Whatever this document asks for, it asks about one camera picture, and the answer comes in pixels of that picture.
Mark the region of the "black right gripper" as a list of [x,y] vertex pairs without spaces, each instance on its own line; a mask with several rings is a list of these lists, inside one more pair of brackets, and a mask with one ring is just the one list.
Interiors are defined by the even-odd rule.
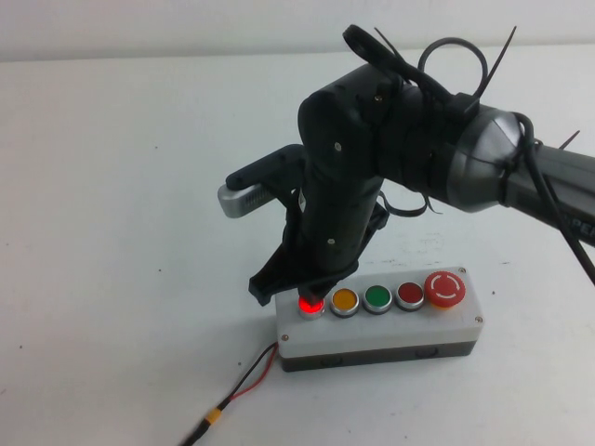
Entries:
[[[299,236],[286,230],[281,244],[249,280],[265,307],[298,286],[307,303],[328,293],[358,268],[364,233],[383,180],[403,144],[394,117],[404,81],[369,64],[310,94],[297,114],[306,165],[305,208]],[[324,276],[299,283],[303,261]]]

